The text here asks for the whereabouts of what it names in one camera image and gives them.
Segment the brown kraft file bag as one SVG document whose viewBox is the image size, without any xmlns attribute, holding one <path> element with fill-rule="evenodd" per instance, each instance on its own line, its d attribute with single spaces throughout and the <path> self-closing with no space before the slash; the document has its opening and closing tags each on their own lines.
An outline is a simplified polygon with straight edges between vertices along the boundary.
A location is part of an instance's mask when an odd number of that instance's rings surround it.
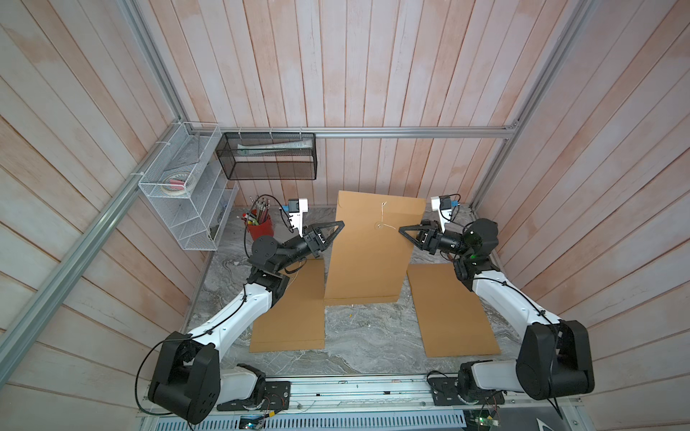
<svg viewBox="0 0 690 431">
<path fill-rule="evenodd" d="M 253 323 L 252 353 L 325 347 L 325 261 L 309 260 L 280 301 Z"/>
</svg>

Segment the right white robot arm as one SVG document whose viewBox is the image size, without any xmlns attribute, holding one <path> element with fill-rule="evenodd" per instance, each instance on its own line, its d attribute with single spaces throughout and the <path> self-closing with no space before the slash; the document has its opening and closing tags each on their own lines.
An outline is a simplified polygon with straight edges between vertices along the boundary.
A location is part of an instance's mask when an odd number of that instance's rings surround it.
<svg viewBox="0 0 690 431">
<path fill-rule="evenodd" d="M 398 233 L 421 251 L 447 254 L 462 285 L 489 303 L 520 335 L 517 359 L 462 364 L 456 388 L 463 403 L 476 404 L 503 391 L 555 403 L 560 397 L 594 391 L 588 330 L 578 321 L 565 321 L 544 309 L 492 264 L 490 254 L 499 243 L 497 223 L 479 218 L 460 232 L 428 219 L 412 226 L 366 222 L 362 227 L 348 227 L 357 234 L 356 251 L 374 251 L 380 244 L 379 233 Z"/>
</svg>

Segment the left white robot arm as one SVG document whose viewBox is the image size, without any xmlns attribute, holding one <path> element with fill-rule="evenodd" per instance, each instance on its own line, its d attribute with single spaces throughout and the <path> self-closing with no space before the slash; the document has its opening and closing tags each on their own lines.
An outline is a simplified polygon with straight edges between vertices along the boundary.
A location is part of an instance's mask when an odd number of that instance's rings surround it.
<svg viewBox="0 0 690 431">
<path fill-rule="evenodd" d="M 319 257 L 345 224 L 312 224 L 286 242 L 264 235 L 252 245 L 249 277 L 238 296 L 188 333 L 172 332 L 157 344 L 160 353 L 147 398 L 189 425 L 198 425 L 215 407 L 247 402 L 265 408 L 265 375 L 240 364 L 222 371 L 220 361 L 238 337 L 286 293 L 295 264 Z"/>
</svg>

